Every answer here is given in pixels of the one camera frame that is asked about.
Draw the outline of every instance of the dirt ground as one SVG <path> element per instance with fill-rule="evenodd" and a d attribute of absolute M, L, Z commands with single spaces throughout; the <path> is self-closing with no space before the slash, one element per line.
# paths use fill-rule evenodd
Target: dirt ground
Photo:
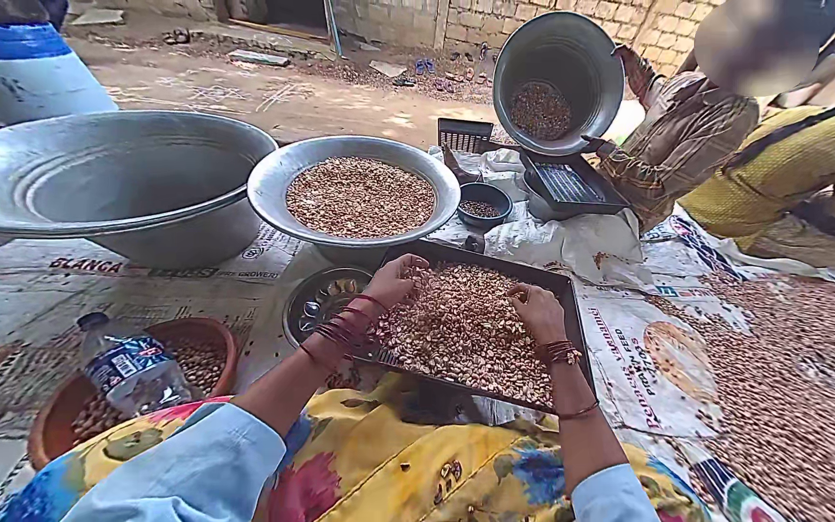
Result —
<path fill-rule="evenodd" d="M 392 87 L 389 79 L 364 67 L 368 56 L 336 62 L 294 59 L 286 68 L 231 62 L 225 54 L 236 44 L 194 39 L 168 45 L 163 33 L 181 20 L 139 18 L 126 26 L 75 29 L 67 35 L 122 109 L 221 114 L 282 140 L 359 134 L 422 149 L 437 143 L 438 118 L 497 122 L 490 103 L 458 100 L 466 98 L 463 93 L 433 92 L 432 98 L 427 93 L 432 79 L 421 78 L 423 88 Z M 438 76 L 443 68 L 438 67 Z"/>

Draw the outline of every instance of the stone wall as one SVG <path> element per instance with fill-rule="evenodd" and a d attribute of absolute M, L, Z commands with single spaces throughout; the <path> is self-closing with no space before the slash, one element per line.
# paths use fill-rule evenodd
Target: stone wall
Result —
<path fill-rule="evenodd" d="M 616 42 L 634 45 L 660 73 L 675 72 L 698 24 L 724 0 L 449 0 L 445 49 L 501 47 L 530 18 L 568 10 L 595 20 Z"/>
<path fill-rule="evenodd" d="M 671 76 L 694 46 L 702 19 L 723 3 L 724 0 L 657 0 L 644 29 L 631 43 L 659 73 Z"/>
<path fill-rule="evenodd" d="M 198 21 L 217 19 L 214 0 L 97 0 L 96 6 L 151 11 L 160 15 L 193 18 Z"/>
<path fill-rule="evenodd" d="M 438 0 L 335 0 L 334 16 L 340 29 L 365 40 L 430 48 L 437 8 Z"/>

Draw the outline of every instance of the small black bowl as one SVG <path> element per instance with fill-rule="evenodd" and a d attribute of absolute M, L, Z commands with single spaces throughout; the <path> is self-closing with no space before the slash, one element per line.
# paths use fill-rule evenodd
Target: small black bowl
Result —
<path fill-rule="evenodd" d="M 476 227 L 478 229 L 489 231 L 493 227 L 504 223 L 504 219 L 507 218 L 507 215 L 511 213 L 511 209 L 514 207 L 514 203 L 511 202 L 511 198 L 508 197 L 501 188 L 489 185 L 488 183 L 467 183 L 466 185 L 460 187 L 459 191 L 460 203 L 489 203 L 499 211 L 498 216 L 492 218 L 478 217 L 473 216 L 463 211 L 461 207 L 458 207 L 457 216 L 459 216 L 459 220 L 470 227 Z"/>

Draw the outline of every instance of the light blue sleeve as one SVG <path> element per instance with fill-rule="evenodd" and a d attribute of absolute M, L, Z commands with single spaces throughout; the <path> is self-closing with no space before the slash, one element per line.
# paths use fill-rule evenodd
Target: light blue sleeve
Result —
<path fill-rule="evenodd" d="M 122 464 L 66 521 L 249 520 L 285 443 L 247 411 L 204 404 L 164 442 Z"/>
<path fill-rule="evenodd" d="M 573 490 L 579 522 L 659 522 L 630 464 L 602 469 Z"/>

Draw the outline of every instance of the woman's left hand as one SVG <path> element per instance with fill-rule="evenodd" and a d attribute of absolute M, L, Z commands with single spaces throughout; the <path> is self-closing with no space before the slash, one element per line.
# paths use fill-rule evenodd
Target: woman's left hand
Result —
<path fill-rule="evenodd" d="M 423 257 L 414 254 L 402 255 L 379 268 L 363 293 L 375 298 L 386 310 L 389 310 L 400 303 L 414 287 L 414 282 L 404 277 L 405 269 L 429 266 L 430 264 Z"/>

